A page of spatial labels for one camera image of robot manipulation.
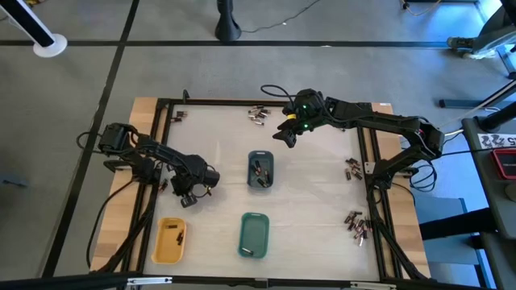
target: wooden table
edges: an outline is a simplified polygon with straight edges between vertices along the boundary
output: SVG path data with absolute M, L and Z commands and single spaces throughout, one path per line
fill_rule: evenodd
M 157 102 L 158 99 L 154 97 L 138 97 L 135 99 L 129 123 L 135 126 L 140 133 L 150 134 Z M 373 110 L 381 113 L 393 113 L 390 104 L 373 103 L 372 107 Z M 166 110 L 161 111 L 156 140 L 161 140 L 161 136 L 164 132 L 165 115 Z M 377 140 L 381 157 L 384 159 L 393 157 L 401 150 L 399 137 L 397 135 L 377 132 Z M 372 142 L 369 134 L 365 134 L 365 144 L 368 148 L 367 152 L 369 159 L 372 160 Z M 116 172 L 113 184 L 111 185 L 111 192 L 127 183 L 130 178 L 130 171 Z M 406 179 L 397 177 L 394 182 L 409 188 L 408 180 Z M 99 269 L 103 266 L 127 236 L 131 216 L 135 206 L 137 188 L 137 184 L 130 185 L 125 189 L 123 194 L 114 198 L 107 205 L 102 219 L 97 245 L 94 250 L 91 267 L 92 270 Z M 150 186 L 146 190 L 144 204 L 148 200 L 149 193 Z M 388 191 L 388 195 L 393 218 L 393 227 L 398 243 L 407 254 L 410 261 L 416 265 L 418 270 L 425 276 L 430 277 L 430 270 L 428 268 L 427 258 L 425 256 L 421 234 L 419 232 L 419 223 L 415 213 L 412 196 L 405 189 L 397 186 L 393 186 Z M 129 270 L 134 271 L 136 269 L 140 243 L 140 239 L 135 243 L 129 264 Z M 385 255 L 386 272 L 389 276 L 394 276 L 392 257 L 389 246 L 385 240 L 383 241 L 383 251 Z

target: concrete floor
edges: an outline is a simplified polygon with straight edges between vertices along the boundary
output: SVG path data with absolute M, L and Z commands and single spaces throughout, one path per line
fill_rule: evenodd
M 489 14 L 496 1 L 484 0 L 481 8 Z M 310 2 L 239 0 L 235 18 L 251 30 Z M 429 5 L 411 7 L 419 11 Z M 131 0 L 48 0 L 34 12 L 69 39 L 118 40 L 130 6 Z M 217 21 L 215 1 L 142 0 L 129 39 L 215 40 Z M 473 4 L 442 4 L 413 17 L 400 10 L 398 0 L 322 0 L 286 26 L 242 39 L 436 42 L 474 36 L 482 25 Z M 8 22 L 0 23 L 0 40 L 26 38 Z M 40 274 L 81 154 L 75 137 L 89 129 L 115 49 L 71 47 L 44 60 L 29 47 L 0 46 L 0 170 L 30 184 L 0 186 L 0 280 Z M 438 99 L 481 100 L 507 83 L 506 74 L 498 58 L 463 60 L 429 48 L 126 48 L 103 121 L 126 122 L 135 97 L 180 97 L 188 89 L 192 97 L 263 98 L 260 85 L 274 83 L 291 93 L 314 88 L 343 100 L 390 102 L 397 114 L 424 115 L 439 125 L 464 111 L 439 109 Z M 446 151 L 466 147 L 459 137 Z M 90 162 L 57 275 L 87 272 L 85 245 L 112 179 L 103 160 L 94 156 Z M 469 210 L 487 206 L 469 155 L 435 164 L 437 187 L 424 194 L 463 197 Z

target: robotic arm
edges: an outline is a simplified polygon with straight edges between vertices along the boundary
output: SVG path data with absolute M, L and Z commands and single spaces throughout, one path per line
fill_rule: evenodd
M 379 189 L 390 189 L 394 174 L 419 160 L 434 160 L 441 156 L 444 134 L 422 117 L 402 117 L 362 109 L 359 104 L 323 98 L 321 92 L 304 89 L 283 108 L 287 120 L 273 138 L 283 140 L 289 148 L 296 144 L 296 135 L 313 131 L 323 125 L 351 129 L 357 126 L 400 134 L 410 147 L 392 159 L 376 163 L 372 181 Z
M 191 194 L 196 184 L 202 184 L 206 193 L 215 187 L 220 174 L 199 155 L 184 155 L 153 140 L 149 135 L 140 134 L 131 125 L 113 123 L 106 126 L 98 149 L 106 155 L 116 155 L 120 160 L 107 160 L 104 165 L 114 172 L 120 166 L 131 166 L 133 176 L 142 183 L 158 183 L 155 160 L 166 164 L 176 175 L 170 180 L 174 193 L 182 197 L 181 204 L 188 207 L 197 203 Z

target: black floor line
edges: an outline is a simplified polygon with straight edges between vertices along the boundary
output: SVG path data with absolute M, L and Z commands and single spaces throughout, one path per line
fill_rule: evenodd
M 70 47 L 332 47 L 332 48 L 447 48 L 439 41 L 312 41 L 312 40 L 69 40 Z M 0 40 L 1 46 L 32 46 L 30 40 Z
M 111 90 L 116 79 L 117 72 L 119 70 L 120 62 L 122 61 L 123 51 L 125 49 L 125 43 L 131 32 L 131 27 L 135 19 L 136 11 L 138 9 L 139 0 L 133 0 L 129 15 L 127 16 L 126 24 L 123 28 L 122 35 L 120 37 L 119 46 L 114 54 L 113 62 L 111 63 L 110 71 L 107 76 L 106 86 L 102 91 L 102 96 L 98 103 L 97 111 L 94 115 L 94 120 L 89 131 L 91 134 L 86 140 L 85 150 L 82 152 L 78 162 L 77 170 L 70 186 L 68 199 L 64 207 L 63 215 L 61 216 L 59 227 L 57 228 L 56 235 L 54 237 L 51 250 L 48 254 L 47 262 L 44 266 L 43 278 L 54 276 L 57 264 L 59 263 L 59 257 L 63 245 L 65 244 L 66 235 L 70 227 L 70 223 L 73 217 L 73 211 L 77 205 L 79 194 L 81 193 L 82 184 L 84 182 L 86 172 L 88 170 L 89 161 L 91 159 L 92 150 L 95 146 L 97 133 L 100 130 L 104 113 L 106 112 L 107 103 L 110 99 Z

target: teal bin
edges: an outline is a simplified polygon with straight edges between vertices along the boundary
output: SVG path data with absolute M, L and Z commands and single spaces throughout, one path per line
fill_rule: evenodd
M 247 258 L 261 259 L 267 254 L 267 245 L 268 217 L 262 213 L 245 213 L 240 229 L 239 254 Z

